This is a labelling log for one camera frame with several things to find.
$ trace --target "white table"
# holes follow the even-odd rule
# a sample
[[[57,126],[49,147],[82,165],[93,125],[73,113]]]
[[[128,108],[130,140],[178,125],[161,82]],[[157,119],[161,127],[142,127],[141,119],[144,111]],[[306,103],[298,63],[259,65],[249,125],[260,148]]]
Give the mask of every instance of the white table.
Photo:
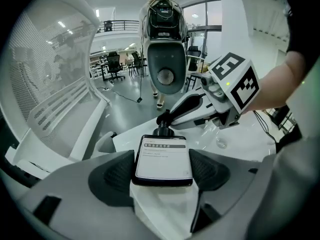
[[[271,128],[269,117],[260,113]],[[262,130],[253,112],[242,115],[240,125],[219,130],[212,122],[203,127],[174,130],[184,136],[188,148],[205,150],[227,157],[262,161],[276,153],[271,138]],[[158,125],[156,118],[145,122],[113,138],[117,152],[134,150],[135,157],[142,135],[152,135]],[[161,239],[186,239],[191,236],[190,226],[194,218],[198,186],[193,183],[185,188],[144,187],[130,184],[136,215]]]

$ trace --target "person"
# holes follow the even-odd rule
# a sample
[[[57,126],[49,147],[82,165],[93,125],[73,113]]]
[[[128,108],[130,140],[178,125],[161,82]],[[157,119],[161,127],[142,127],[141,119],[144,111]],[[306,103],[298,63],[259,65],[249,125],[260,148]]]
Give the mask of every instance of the person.
[[[285,61],[273,68],[265,77],[260,79],[261,90],[255,99],[246,108],[245,113],[254,110],[280,108],[286,105],[287,99],[302,83],[320,55],[318,45],[310,45],[310,41],[318,44],[320,34],[317,25],[306,26],[310,19],[309,13],[315,0],[287,0],[286,17],[289,28],[289,44]],[[292,132],[285,135],[276,144],[277,152],[287,144],[302,137],[296,125]]]
[[[147,53],[147,48],[150,44],[150,39],[148,36],[148,32],[146,31],[147,29],[147,16],[148,16],[148,11],[149,11],[149,7],[150,5],[154,2],[155,0],[149,0],[140,10],[139,13],[139,35],[141,37],[141,40],[143,39],[143,53]],[[175,6],[178,6],[174,1],[171,0],[171,3],[173,3]],[[179,26],[180,26],[180,35],[182,37],[181,33],[186,33],[187,32],[187,25],[185,23],[185,19],[184,17],[180,17],[179,19]],[[156,99],[158,98],[158,90],[156,89],[156,87],[154,86],[152,80],[150,80],[150,84],[151,84],[151,88],[152,88],[152,92],[153,92],[153,97]],[[163,93],[160,93],[159,95],[159,99],[157,100],[156,103],[156,107],[157,109],[162,109],[163,106],[165,104],[165,95]]]

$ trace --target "sneaker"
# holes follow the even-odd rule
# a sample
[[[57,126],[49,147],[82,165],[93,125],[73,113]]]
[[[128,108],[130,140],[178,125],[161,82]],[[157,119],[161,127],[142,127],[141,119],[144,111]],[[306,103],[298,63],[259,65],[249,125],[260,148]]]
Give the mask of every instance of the sneaker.
[[[164,104],[165,104],[165,102],[157,102],[156,103],[156,108],[158,109],[158,110],[160,110],[160,109],[162,109],[163,107],[164,107]]]

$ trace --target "floor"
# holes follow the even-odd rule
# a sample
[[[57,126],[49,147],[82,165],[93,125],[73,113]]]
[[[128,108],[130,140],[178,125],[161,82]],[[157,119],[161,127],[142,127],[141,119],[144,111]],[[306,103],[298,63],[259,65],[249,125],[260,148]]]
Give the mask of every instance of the floor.
[[[104,135],[107,132],[121,134],[156,118],[166,109],[170,110],[183,95],[181,93],[176,93],[174,95],[166,96],[163,108],[157,110],[157,99],[153,97],[149,76],[145,76],[141,79],[139,76],[130,77],[128,72],[124,72],[121,75],[125,76],[125,79],[123,81],[115,80],[113,84],[109,81],[103,82],[102,78],[94,80],[97,88],[111,88],[109,91],[103,91],[102,88],[99,88],[99,91],[111,101],[111,105],[106,109],[107,117],[104,120],[100,133],[101,135]],[[140,82],[142,84],[142,101],[140,103],[127,100],[112,92],[115,91],[126,98],[136,101],[140,95]]]

